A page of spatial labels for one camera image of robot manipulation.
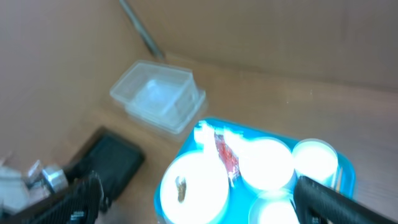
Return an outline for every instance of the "blue tray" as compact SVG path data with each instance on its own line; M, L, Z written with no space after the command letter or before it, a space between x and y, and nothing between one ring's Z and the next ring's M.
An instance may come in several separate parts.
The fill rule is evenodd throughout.
M214 127L226 127L230 130L240 132L247 139L254 139L258 137L274 137L280 139L281 141L286 143L290 150L292 150L294 146L299 142L299 140L296 139L252 129L242 126L240 124L232 123L229 121L222 121L216 118L207 118L205 119L205 121ZM196 150L202 149L197 149L197 144L193 138L192 131L185 141L184 145L182 146L181 150L178 152L177 157L186 152ZM343 169L343 172L341 174L340 193L345 197L352 198L355 185L354 167L350 163L350 161L345 158L344 155L340 154L339 152L337 152L337 155L339 167ZM249 219L249 210L251 208L251 205L257 199L256 195L246 188L241 177L238 177L234 183L235 188L230 188L228 208L224 217L221 220L221 223L247 223ZM154 205L156 215L159 218L163 218L164 213L160 204L160 184L155 191Z

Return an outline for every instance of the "clear plastic container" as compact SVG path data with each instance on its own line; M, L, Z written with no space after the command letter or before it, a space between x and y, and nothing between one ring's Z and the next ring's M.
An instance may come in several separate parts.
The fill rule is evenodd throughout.
M191 70L146 61L130 67L110 94L131 116L173 134L184 129L205 100Z

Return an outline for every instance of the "beige wall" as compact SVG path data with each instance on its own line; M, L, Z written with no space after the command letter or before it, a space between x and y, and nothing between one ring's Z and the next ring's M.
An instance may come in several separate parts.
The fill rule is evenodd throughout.
M395 0L129 0L168 52L276 74L398 87Z
M0 1L0 156L50 152L135 60L150 58L114 0Z

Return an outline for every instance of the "table surface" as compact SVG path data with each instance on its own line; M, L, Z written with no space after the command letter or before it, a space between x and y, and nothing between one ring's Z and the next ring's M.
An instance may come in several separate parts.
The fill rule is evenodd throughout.
M128 118L110 97L74 127L52 151L66 164L100 126L141 146L146 161L103 223L155 223L153 195L166 168L198 119L216 116L295 139L330 143L354 165L354 199L398 220L398 92L341 83L283 78L169 55L170 64L191 68L206 91L208 107L179 136Z

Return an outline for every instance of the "brown table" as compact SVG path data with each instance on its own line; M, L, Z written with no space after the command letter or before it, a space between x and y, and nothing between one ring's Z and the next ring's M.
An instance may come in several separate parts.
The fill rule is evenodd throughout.
M146 161L110 212L101 217L104 223L156 222L155 188L194 122L204 116L217 116L297 139L329 142L354 165L354 199L398 220L397 92L243 72L172 55L168 61L191 68L208 100L207 110L191 122L180 138L130 120L107 96L52 152L56 161L67 163L101 125L142 147Z

